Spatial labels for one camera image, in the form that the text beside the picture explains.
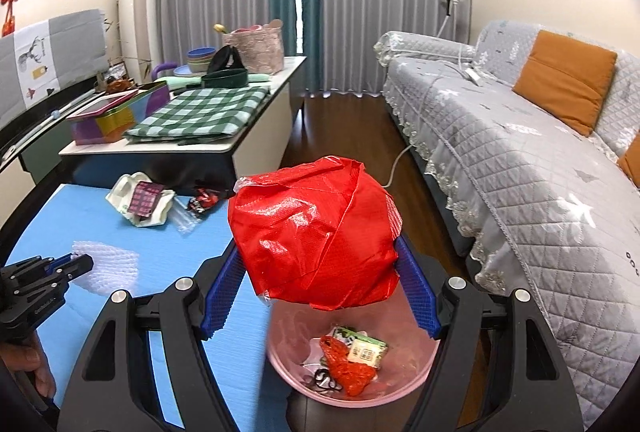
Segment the white table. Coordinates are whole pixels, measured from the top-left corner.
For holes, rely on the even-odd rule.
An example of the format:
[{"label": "white table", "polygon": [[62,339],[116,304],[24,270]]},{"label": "white table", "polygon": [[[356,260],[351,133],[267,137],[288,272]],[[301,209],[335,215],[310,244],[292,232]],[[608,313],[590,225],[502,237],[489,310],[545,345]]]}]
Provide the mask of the white table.
[{"label": "white table", "polygon": [[306,56],[285,58],[284,70],[271,76],[271,95],[235,136],[209,144],[72,142],[60,151],[74,169],[74,182],[111,188],[122,174],[137,171],[169,188],[190,190],[194,181],[231,188],[238,177],[277,170],[292,128],[290,80]]}]

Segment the pink trash bin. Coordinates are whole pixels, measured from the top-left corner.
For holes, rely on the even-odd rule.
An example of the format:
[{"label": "pink trash bin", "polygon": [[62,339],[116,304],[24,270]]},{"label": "pink trash bin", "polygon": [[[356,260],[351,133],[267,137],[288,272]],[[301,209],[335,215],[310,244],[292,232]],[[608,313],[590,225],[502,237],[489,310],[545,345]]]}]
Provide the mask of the pink trash bin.
[{"label": "pink trash bin", "polygon": [[[378,378],[356,398],[344,391],[320,394],[306,387],[302,367],[310,354],[309,340],[330,332],[334,326],[366,331],[388,344]],[[319,311],[304,304],[281,300],[273,304],[267,339],[267,355],[279,375],[297,391],[316,401],[346,408],[366,408],[390,403],[422,385],[431,370],[438,341],[420,329],[398,284],[388,300],[364,307]]]}]

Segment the wooden floor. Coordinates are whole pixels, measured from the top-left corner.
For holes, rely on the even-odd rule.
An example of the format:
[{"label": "wooden floor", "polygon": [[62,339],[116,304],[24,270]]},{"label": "wooden floor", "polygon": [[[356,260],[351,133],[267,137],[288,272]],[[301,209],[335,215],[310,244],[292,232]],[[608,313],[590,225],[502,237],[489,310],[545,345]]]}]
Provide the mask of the wooden floor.
[{"label": "wooden floor", "polygon": [[[393,161],[404,147],[383,98],[333,94],[305,100],[282,166],[338,155],[363,162],[369,174],[386,184]],[[388,191],[402,215],[404,231],[418,252],[437,258],[449,274],[467,277],[463,261],[456,256],[444,222],[409,153],[399,161]],[[478,415],[486,370],[487,360],[479,346],[461,425]],[[294,392],[289,398],[287,419],[292,432],[400,432],[419,395],[417,390],[404,399],[372,409],[341,409]]]}]

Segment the red plastic bag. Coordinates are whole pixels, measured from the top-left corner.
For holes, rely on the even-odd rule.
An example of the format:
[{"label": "red plastic bag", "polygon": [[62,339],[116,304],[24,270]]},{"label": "red plastic bag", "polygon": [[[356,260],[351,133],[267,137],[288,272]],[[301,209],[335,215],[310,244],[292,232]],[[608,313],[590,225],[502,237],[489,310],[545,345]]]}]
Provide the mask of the red plastic bag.
[{"label": "red plastic bag", "polygon": [[333,310],[394,292],[402,220],[362,163],[324,157],[238,188],[229,224],[256,294]]},{"label": "red plastic bag", "polygon": [[375,368],[365,364],[354,364],[347,360],[349,348],[333,336],[324,336],[320,340],[329,374],[344,387],[347,396],[359,396],[378,373]]}]

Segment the lamp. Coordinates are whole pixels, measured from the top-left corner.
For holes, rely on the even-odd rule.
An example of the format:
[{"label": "lamp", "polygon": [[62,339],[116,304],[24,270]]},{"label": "lamp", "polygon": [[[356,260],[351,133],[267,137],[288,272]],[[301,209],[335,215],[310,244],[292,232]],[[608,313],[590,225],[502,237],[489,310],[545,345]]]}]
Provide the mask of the lamp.
[{"label": "lamp", "polygon": [[444,17],[444,21],[438,31],[437,38],[440,37],[442,31],[444,31],[447,22],[449,21],[450,16],[455,12],[456,6],[460,3],[461,0],[446,0],[447,1],[447,15]]}]

